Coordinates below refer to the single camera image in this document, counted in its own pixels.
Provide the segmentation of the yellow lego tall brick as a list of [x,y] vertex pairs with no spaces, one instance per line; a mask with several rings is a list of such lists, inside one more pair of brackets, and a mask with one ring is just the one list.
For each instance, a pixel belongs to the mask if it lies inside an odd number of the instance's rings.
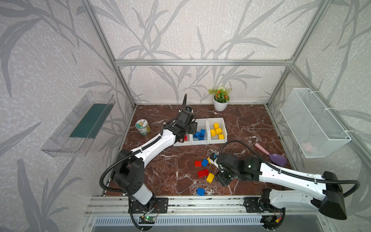
[[215,132],[215,130],[214,130],[214,129],[211,129],[211,130],[210,130],[210,134],[211,134],[212,137],[216,136],[216,132]]

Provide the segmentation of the yellow lego pair brick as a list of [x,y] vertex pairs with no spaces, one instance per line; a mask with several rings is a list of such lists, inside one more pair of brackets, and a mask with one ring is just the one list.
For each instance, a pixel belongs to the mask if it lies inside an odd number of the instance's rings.
[[206,182],[211,184],[213,182],[213,180],[214,180],[214,177],[215,177],[214,174],[209,173],[208,176],[207,176],[207,178],[206,178]]

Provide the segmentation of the red square lego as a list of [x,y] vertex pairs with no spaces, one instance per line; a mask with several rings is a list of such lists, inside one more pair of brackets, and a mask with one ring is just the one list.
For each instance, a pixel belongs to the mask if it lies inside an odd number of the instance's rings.
[[195,167],[202,167],[202,162],[201,161],[195,161],[194,166]]

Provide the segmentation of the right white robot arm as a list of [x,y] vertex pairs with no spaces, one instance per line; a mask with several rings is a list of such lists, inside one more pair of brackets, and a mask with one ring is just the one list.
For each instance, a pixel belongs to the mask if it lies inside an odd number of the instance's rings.
[[228,186],[232,180],[256,181],[279,185],[285,190],[264,190],[260,204],[265,208],[307,208],[337,220],[346,220],[345,198],[360,187],[356,180],[339,180],[336,174],[297,172],[271,164],[260,156],[239,159],[229,153],[210,155],[219,172],[216,180]]

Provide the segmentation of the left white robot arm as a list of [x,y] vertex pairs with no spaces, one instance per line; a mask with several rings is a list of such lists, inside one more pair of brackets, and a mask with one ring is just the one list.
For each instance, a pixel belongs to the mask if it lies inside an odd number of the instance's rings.
[[186,134],[195,134],[196,128],[196,116],[192,109],[182,106],[174,119],[164,123],[156,137],[130,151],[121,150],[117,161],[102,173],[100,187],[106,191],[125,193],[142,206],[153,208],[155,196],[144,184],[145,167],[166,148],[184,142]]

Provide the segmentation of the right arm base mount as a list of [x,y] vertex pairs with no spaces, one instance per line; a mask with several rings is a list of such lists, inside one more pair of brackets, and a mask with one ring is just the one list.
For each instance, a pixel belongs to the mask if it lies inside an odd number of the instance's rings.
[[280,215],[286,211],[284,208],[279,209],[270,204],[261,203],[259,196],[244,197],[243,206],[247,213],[278,213]]

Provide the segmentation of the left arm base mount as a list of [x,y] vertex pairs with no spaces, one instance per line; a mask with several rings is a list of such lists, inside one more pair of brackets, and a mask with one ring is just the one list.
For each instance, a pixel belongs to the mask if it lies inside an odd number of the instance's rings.
[[168,211],[169,198],[153,197],[150,201],[143,205],[137,200],[129,199],[129,205],[133,214],[140,213],[159,213],[165,214]]

